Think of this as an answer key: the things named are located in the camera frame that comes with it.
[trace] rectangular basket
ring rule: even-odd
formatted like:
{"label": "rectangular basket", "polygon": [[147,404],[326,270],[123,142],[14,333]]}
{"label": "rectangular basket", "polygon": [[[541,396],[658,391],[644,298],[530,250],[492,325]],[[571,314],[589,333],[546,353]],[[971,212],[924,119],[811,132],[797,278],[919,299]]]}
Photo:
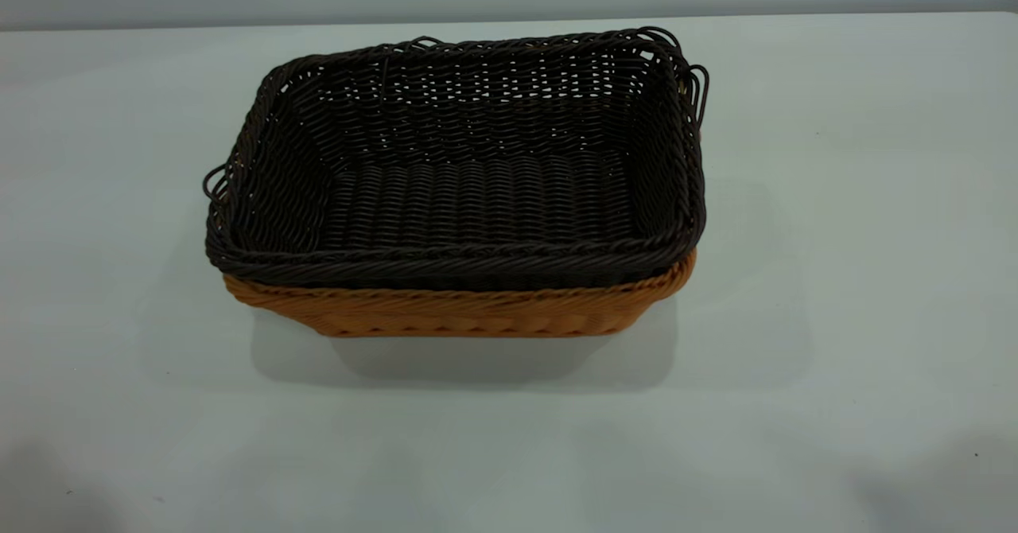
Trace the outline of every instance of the rectangular basket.
{"label": "rectangular basket", "polygon": [[265,78],[206,178],[210,260],[348,289],[661,275],[703,231],[706,87],[651,27],[296,59]]}
{"label": "rectangular basket", "polygon": [[638,283],[522,293],[300,289],[223,279],[237,300],[326,337],[563,338],[624,330],[655,301],[681,289],[695,263],[696,250],[665,275]]}

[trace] white table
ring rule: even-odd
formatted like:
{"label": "white table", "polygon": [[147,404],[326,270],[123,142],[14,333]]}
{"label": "white table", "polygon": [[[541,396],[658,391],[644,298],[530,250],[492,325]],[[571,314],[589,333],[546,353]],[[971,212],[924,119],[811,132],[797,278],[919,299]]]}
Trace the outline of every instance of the white table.
{"label": "white table", "polygon": [[[713,77],[690,284],[611,338],[330,341],[203,175],[274,65],[652,23]],[[5,531],[1005,532],[1018,17],[0,34]]]}

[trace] woven basket bottom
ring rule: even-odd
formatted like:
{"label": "woven basket bottom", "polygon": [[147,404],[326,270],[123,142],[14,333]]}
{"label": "woven basket bottom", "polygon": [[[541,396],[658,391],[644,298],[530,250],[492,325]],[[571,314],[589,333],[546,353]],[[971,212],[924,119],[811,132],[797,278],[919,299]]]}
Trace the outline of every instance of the woven basket bottom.
{"label": "woven basket bottom", "polygon": [[696,251],[665,275],[607,289],[470,293],[271,287],[224,276],[247,305],[306,323],[326,337],[564,338],[614,334],[681,289]]}

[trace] dark brown wicker basket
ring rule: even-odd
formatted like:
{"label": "dark brown wicker basket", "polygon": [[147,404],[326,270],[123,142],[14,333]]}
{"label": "dark brown wicker basket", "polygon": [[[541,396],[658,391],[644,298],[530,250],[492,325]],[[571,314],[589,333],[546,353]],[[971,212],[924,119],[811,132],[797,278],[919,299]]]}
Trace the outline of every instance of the dark brown wicker basket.
{"label": "dark brown wicker basket", "polygon": [[206,178],[210,260],[346,289],[659,275],[703,231],[706,87],[652,27],[296,59],[265,78]]}

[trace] wicker basket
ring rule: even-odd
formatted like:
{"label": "wicker basket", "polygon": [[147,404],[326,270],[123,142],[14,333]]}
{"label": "wicker basket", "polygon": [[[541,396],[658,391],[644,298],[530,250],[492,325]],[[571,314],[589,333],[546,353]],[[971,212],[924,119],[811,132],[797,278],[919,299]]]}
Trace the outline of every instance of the wicker basket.
{"label": "wicker basket", "polygon": [[655,301],[681,289],[696,251],[665,275],[608,289],[469,293],[273,287],[224,276],[226,288],[252,307],[269,308],[326,337],[562,338],[614,334]]}
{"label": "wicker basket", "polygon": [[347,289],[661,275],[703,231],[706,87],[649,27],[294,60],[206,178],[210,260],[240,280]]}

